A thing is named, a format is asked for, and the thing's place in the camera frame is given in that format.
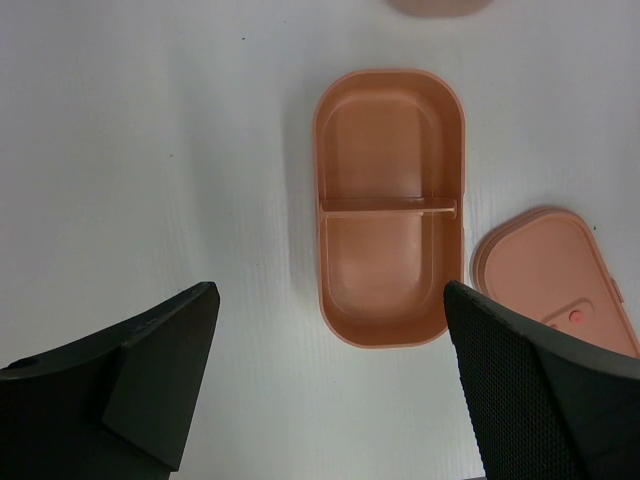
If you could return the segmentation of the far pink lunch box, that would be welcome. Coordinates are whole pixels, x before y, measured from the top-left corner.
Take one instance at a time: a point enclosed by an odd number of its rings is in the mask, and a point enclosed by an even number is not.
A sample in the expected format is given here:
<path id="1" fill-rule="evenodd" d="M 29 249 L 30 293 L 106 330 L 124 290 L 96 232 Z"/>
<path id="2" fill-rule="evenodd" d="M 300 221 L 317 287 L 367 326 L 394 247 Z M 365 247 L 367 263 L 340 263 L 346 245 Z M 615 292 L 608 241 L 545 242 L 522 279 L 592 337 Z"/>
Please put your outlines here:
<path id="1" fill-rule="evenodd" d="M 390 0 L 404 14 L 422 18 L 459 18 L 486 8 L 491 0 Z"/>

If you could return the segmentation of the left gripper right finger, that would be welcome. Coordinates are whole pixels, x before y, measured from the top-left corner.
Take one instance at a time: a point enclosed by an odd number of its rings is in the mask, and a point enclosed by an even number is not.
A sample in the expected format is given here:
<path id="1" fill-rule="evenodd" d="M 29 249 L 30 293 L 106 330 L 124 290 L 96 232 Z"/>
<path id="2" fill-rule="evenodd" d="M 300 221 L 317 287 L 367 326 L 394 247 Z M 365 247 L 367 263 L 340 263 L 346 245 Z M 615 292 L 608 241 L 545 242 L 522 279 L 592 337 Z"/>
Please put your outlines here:
<path id="1" fill-rule="evenodd" d="M 638 478 L 638 359 L 458 281 L 443 301 L 485 478 Z"/>

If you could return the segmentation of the pink lunch box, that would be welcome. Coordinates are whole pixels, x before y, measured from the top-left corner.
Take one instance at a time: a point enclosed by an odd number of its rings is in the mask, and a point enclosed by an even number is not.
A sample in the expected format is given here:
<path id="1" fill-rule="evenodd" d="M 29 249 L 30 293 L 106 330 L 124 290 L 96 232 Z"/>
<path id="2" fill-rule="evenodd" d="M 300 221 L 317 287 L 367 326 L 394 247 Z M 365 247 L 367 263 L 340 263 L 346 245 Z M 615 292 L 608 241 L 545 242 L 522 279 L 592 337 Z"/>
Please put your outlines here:
<path id="1" fill-rule="evenodd" d="M 486 8 L 491 0 L 390 0 L 404 14 L 422 18 L 459 18 Z"/>
<path id="2" fill-rule="evenodd" d="M 312 138 L 326 325 L 363 349 L 439 338 L 444 288 L 465 269 L 458 97 L 423 70 L 355 71 L 322 95 Z"/>

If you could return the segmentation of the centre pink box lid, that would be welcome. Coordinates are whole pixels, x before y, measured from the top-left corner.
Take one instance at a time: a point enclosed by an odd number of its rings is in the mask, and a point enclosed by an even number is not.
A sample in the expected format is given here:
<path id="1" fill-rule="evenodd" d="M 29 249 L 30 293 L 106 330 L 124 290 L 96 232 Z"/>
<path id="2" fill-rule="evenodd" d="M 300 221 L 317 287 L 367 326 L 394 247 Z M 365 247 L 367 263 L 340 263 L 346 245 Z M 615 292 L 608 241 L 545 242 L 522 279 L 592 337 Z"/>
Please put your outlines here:
<path id="1" fill-rule="evenodd" d="M 558 207 L 524 212 L 488 233 L 472 264 L 474 286 L 504 307 L 629 357 L 639 340 L 591 229 Z"/>

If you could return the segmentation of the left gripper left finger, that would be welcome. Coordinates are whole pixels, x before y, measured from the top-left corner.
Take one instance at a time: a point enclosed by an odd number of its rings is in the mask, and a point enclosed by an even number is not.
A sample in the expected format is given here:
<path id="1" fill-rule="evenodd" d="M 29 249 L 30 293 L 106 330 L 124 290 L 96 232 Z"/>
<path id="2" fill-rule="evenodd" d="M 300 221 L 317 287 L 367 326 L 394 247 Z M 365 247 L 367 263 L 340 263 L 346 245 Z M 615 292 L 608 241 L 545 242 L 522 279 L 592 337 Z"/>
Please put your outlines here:
<path id="1" fill-rule="evenodd" d="M 179 470 L 220 307 L 201 282 L 1 371 L 4 479 L 167 479 Z"/>

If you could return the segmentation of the near pink lunch box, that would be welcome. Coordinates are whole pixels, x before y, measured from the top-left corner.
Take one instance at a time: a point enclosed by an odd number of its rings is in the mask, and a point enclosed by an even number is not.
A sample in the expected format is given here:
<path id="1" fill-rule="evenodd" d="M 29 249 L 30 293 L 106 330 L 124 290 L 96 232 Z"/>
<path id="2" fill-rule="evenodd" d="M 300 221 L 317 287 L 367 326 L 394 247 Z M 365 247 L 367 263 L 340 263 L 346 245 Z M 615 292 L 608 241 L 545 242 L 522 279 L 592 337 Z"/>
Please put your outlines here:
<path id="1" fill-rule="evenodd" d="M 363 349 L 439 338 L 444 288 L 465 269 L 458 97 L 423 70 L 355 71 L 322 95 L 312 138 L 326 325 Z"/>

